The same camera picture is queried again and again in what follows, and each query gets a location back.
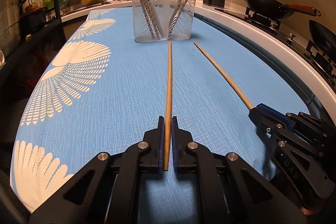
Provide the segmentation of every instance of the clear plastic bin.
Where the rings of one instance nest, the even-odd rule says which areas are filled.
[[[133,0],[134,39],[138,43],[189,39],[196,0]]]

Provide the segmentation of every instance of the table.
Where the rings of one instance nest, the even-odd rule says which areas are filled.
[[[138,44],[132,8],[91,11],[48,66],[17,131],[11,187],[32,212],[101,151],[142,140],[165,113],[168,43]],[[173,41],[173,115],[212,152],[238,153],[265,177],[265,148],[248,109],[198,43],[254,105],[308,113],[289,85],[242,45],[194,19],[190,40]],[[176,177],[170,157],[161,179],[142,178],[139,223],[196,223],[194,181]]]

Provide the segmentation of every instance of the silver screw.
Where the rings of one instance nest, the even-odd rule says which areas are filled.
[[[107,153],[103,152],[98,155],[98,160],[106,160],[109,157]]]
[[[229,154],[227,155],[227,158],[228,158],[229,160],[235,161],[235,160],[238,160],[238,155],[237,155],[236,153],[229,153]]]
[[[195,143],[195,142],[190,142],[190,143],[188,143],[188,147],[189,147],[190,149],[195,149],[195,148],[198,147],[198,144]]]
[[[139,147],[140,149],[145,149],[145,148],[148,147],[148,143],[146,143],[146,142],[139,142],[139,143],[138,143],[138,147]]]

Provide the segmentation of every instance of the black wok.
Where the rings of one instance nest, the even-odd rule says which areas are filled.
[[[282,4],[276,0],[244,0],[256,13],[271,19],[284,19],[294,14],[303,13],[310,16],[321,16],[319,10],[302,5]]]
[[[336,62],[336,34],[314,20],[309,21],[309,31],[316,46]]]

